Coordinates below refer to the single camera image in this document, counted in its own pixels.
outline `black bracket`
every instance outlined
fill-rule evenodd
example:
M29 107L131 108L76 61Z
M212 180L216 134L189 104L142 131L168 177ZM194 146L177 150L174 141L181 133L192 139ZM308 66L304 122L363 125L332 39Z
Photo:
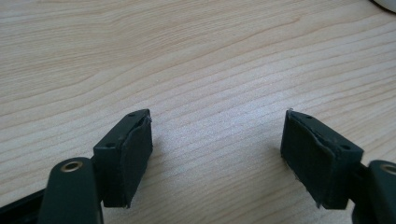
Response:
M354 223L396 223L396 164L361 164L363 150L319 120L286 112L281 155L326 209L355 204Z
M93 157L55 165L46 189L0 209L1 223L103 223L102 207L130 207L152 152L149 110L126 115Z

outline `wood grain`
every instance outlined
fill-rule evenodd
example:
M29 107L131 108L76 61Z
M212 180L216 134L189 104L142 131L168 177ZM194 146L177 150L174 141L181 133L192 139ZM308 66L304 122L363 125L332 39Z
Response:
M4 0L0 205L149 108L148 170L106 223L350 223L280 159L284 114L396 161L395 37L363 0Z

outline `tabletop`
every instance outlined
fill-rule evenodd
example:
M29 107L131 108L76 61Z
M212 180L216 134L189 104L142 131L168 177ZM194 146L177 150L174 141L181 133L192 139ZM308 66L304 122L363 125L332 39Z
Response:
M366 0L4 0L0 206L149 108L148 169L105 223L350 223L280 158L285 112L396 162L395 37Z

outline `screw hole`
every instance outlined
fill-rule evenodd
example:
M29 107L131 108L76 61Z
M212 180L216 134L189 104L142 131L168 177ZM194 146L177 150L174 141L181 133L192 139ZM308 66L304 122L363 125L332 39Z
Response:
M341 145L341 147L342 147L343 149L345 149L345 150L350 150L350 146L347 146L347 145Z
M116 146L115 143L107 143L107 144L106 144L106 147L115 147L115 146Z
M78 170L82 166L82 161L70 161L69 163L62 166L61 171L64 173L70 173Z
M382 170L384 170L385 172L387 172L391 175L396 175L396 166L394 166L394 165L382 164L381 168L382 168Z

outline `table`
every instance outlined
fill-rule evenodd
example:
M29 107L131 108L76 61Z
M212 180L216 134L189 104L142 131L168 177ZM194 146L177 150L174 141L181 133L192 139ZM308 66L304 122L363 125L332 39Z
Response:
M0 3L0 206L149 108L154 151L106 223L350 223L279 155L285 111L396 162L396 16L363 0Z

